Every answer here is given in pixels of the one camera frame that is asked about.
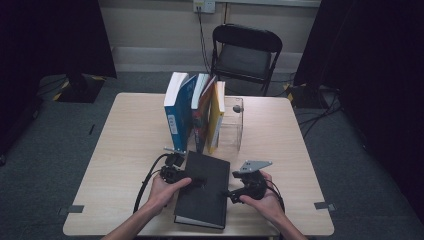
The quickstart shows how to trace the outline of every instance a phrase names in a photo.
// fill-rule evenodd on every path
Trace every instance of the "light wood tabletop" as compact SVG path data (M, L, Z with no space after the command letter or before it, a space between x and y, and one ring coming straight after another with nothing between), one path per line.
M118 94L98 140L69 213L66 235L106 235L131 214L142 181L153 162L172 146L163 107L164 94ZM285 98L242 97L243 134L240 151L220 143L213 157L229 161L230 171L245 160L272 161L263 170L272 175L284 199L286 214L305 235L328 236L334 226L290 102ZM159 162L157 169L164 165ZM143 204L151 183L142 197ZM241 188L230 176L229 190ZM139 235L146 236L278 236L278 231L253 208L228 199L224 230L174 223L174 200Z

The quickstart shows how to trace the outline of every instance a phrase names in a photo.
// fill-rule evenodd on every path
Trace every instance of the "person's left hand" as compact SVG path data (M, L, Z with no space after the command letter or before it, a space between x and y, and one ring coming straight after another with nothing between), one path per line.
M191 183L191 178L184 178L180 181L168 184L159 174L153 178L152 188L150 189L148 204L154 206L155 215L161 213L162 209L171 201L174 193Z

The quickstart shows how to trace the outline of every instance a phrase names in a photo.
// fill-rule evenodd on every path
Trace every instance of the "power socket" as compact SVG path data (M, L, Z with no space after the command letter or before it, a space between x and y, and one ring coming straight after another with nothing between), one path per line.
M193 0L193 12L215 13L215 0Z

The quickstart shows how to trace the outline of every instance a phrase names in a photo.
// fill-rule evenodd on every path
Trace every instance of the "book cover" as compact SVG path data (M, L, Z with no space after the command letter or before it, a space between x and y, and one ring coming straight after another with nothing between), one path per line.
M212 154L218 147L219 129L225 113L225 82L217 81L211 96L211 106L209 111L209 126L207 133L207 147Z
M201 179L179 191L175 222L224 229L227 216L230 163L190 151L185 171L192 179Z
M166 90L164 107L174 150L187 151L187 142L193 129L191 100L197 76L174 72Z
M191 102L196 152L203 153L209 123L209 107L215 77L199 74Z

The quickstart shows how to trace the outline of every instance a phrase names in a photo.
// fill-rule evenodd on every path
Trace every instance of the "gray carpet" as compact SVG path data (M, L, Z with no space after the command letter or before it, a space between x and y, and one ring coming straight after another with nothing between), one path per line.
M63 234L66 215L59 212L73 202L116 94L164 93L171 74L118 73L93 104L54 102L60 83L54 80L60 76L43 79L41 85L52 84L40 89L45 102L38 118L0 168L0 239L74 239ZM275 74L273 80L268 95L284 97L279 81L290 75ZM227 86L229 95L261 95L257 84L228 81ZM295 109L299 122L322 112ZM302 125L302 132L310 124ZM337 207L331 212L335 233L318 239L424 239L423 225L391 177L364 151L343 112L319 120L305 142L324 197Z

